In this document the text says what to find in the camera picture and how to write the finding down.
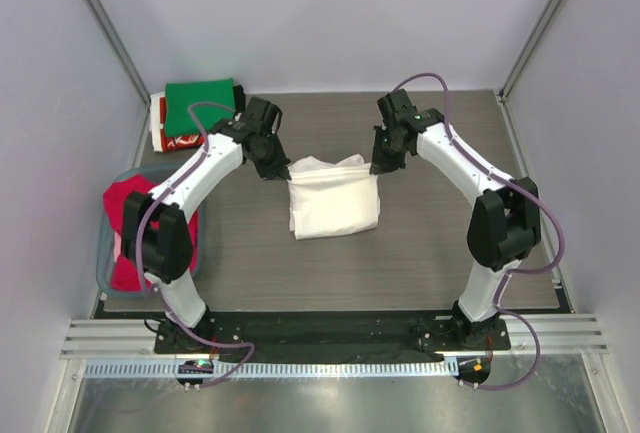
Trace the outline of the white printed t-shirt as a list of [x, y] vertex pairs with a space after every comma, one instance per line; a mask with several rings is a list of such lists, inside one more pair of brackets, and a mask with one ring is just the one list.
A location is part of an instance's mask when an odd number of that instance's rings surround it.
[[378, 177], [360, 154], [337, 163], [313, 156], [289, 167], [289, 229], [297, 240], [338, 237], [377, 227]]

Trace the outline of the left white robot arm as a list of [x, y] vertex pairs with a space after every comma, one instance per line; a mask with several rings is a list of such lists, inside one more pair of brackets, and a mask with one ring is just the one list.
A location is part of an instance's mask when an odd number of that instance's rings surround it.
[[290, 178], [290, 160], [278, 137], [283, 113], [277, 105], [252, 97], [243, 111], [232, 111], [210, 129], [197, 117], [204, 108], [226, 107], [210, 101], [187, 107], [203, 144], [156, 188], [127, 196], [121, 232], [121, 254], [133, 263], [141, 291], [159, 292], [167, 318], [179, 328], [179, 341], [193, 352], [205, 350], [213, 338], [210, 309], [190, 268], [193, 215], [226, 176], [248, 161], [264, 180]]

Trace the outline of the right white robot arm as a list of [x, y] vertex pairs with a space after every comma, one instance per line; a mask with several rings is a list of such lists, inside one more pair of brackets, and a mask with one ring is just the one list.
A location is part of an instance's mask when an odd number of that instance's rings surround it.
[[472, 207], [466, 243], [473, 258], [463, 293], [452, 307], [450, 332], [462, 348], [483, 344], [497, 326], [496, 302], [516, 269], [541, 240], [538, 188], [528, 177], [514, 179], [469, 147], [436, 109], [420, 111], [403, 89], [377, 100], [370, 173], [406, 167], [407, 154], [442, 172]]

